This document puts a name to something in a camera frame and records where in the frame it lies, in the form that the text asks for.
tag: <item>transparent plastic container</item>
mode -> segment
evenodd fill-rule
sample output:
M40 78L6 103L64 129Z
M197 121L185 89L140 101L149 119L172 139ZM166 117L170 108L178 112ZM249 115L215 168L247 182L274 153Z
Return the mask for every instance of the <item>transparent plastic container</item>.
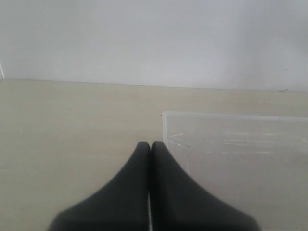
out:
M164 112L164 142L263 230L308 230L308 118Z

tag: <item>table surface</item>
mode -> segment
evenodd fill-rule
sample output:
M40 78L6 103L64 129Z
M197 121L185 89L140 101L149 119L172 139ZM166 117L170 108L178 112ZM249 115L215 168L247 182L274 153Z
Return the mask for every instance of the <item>table surface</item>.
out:
M308 94L51 81L0 82L0 230L46 230L101 188L162 112L308 117Z

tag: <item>white wall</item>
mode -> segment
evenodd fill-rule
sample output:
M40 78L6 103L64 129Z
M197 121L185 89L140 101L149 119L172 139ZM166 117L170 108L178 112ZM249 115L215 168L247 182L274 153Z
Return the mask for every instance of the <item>white wall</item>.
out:
M6 78L308 91L307 0L0 0Z

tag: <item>clear plastic box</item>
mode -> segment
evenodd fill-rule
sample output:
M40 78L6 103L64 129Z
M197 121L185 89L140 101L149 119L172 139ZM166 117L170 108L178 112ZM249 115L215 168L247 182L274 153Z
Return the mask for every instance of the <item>clear plastic box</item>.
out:
M308 230L308 118L164 112L183 169L263 230Z

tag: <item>beige table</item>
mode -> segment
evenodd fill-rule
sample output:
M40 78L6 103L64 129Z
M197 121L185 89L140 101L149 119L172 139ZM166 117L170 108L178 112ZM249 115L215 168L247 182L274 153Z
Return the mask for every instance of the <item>beige table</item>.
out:
M308 94L0 82L0 230L42 231L103 186L165 110L308 116Z

